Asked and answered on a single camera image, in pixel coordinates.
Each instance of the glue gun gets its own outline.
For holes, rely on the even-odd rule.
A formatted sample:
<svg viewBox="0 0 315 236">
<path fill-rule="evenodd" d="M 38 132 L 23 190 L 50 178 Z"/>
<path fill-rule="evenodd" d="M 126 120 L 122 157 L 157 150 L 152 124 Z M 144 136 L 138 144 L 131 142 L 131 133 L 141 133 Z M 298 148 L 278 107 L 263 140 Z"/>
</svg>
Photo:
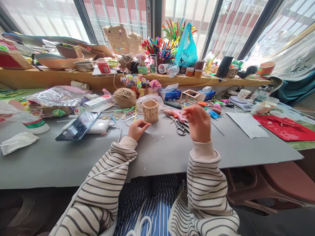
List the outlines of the glue gun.
<svg viewBox="0 0 315 236">
<path fill-rule="evenodd" d="M 165 113 L 168 115 L 173 115 L 174 118 L 178 118 L 181 123 L 185 123 L 186 119 L 181 115 L 179 110 L 165 110 Z"/>
</svg>

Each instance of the white power bank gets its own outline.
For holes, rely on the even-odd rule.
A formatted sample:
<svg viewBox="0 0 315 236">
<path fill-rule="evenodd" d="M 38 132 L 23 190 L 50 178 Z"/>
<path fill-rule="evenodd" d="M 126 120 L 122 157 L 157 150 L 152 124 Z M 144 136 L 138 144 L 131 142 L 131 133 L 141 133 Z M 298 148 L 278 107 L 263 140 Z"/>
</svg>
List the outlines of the white power bank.
<svg viewBox="0 0 315 236">
<path fill-rule="evenodd" d="M 71 121 L 69 121 L 69 123 L 67 123 L 64 127 L 62 127 L 62 131 L 64 131 L 66 128 L 68 128 L 68 126 L 70 126 L 76 119 L 72 119 Z M 105 133 L 106 130 L 109 127 L 109 120 L 101 120 L 101 119 L 97 119 L 95 121 L 95 123 L 92 125 L 92 127 L 90 128 L 90 130 L 87 133 L 96 133 L 96 134 L 102 134 Z"/>
</svg>

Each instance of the windowsill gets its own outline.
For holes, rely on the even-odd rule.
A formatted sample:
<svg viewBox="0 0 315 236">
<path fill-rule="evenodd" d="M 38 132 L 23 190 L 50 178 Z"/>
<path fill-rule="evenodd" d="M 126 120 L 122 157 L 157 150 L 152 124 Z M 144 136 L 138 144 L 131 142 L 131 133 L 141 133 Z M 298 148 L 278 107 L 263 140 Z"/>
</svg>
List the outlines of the windowsill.
<svg viewBox="0 0 315 236">
<path fill-rule="evenodd" d="M 123 87 L 123 83 L 120 81 L 122 74 L 115 76 L 115 85 L 117 88 Z M 171 84 L 179 83 L 180 87 L 205 87 L 205 86 L 233 86 L 242 85 L 246 87 L 254 87 L 267 85 L 270 81 L 266 80 L 244 80 L 244 79 L 227 79 L 221 80 L 215 76 L 207 78 L 202 76 L 185 77 L 183 75 L 177 75 L 174 78 L 169 78 L 166 74 L 158 75 L 144 75 L 148 80 L 157 79 L 162 86 L 168 86 Z M 72 80 L 87 83 L 90 89 L 102 90 L 106 88 L 109 91 L 115 91 L 113 85 L 113 76 L 107 77 L 93 77 L 92 72 L 79 72 L 72 73 L 62 70 L 50 70 L 39 71 L 37 69 L 28 70 L 10 70 L 0 69 L 0 83 L 9 86 L 13 89 L 33 89 L 33 88 L 49 88 L 56 85 L 70 85 Z"/>
</svg>

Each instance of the hand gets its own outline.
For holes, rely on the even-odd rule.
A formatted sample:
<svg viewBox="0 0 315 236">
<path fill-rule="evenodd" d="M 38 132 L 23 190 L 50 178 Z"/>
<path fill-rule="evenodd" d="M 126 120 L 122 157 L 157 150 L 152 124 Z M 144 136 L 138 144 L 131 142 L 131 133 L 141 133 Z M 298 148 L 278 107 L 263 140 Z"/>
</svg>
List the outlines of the hand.
<svg viewBox="0 0 315 236">
<path fill-rule="evenodd" d="M 181 114 L 189 122 L 190 137 L 193 141 L 207 143 L 211 140 L 210 115 L 201 106 L 189 106 Z"/>
<path fill-rule="evenodd" d="M 137 120 L 135 123 L 132 123 L 129 127 L 128 137 L 133 138 L 134 140 L 138 141 L 142 134 L 146 131 L 146 129 L 151 124 L 145 122 L 144 120 L 140 119 Z"/>
</svg>

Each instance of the floor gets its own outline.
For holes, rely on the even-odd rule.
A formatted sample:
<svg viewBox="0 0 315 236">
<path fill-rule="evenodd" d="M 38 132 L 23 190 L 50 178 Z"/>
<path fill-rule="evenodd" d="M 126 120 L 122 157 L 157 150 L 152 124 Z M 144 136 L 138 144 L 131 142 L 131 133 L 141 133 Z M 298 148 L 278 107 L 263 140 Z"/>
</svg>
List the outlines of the floor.
<svg viewBox="0 0 315 236">
<path fill-rule="evenodd" d="M 296 208 L 263 216 L 245 206 L 231 206 L 240 217 L 242 236 L 309 236 L 315 232 L 315 208 Z"/>
</svg>

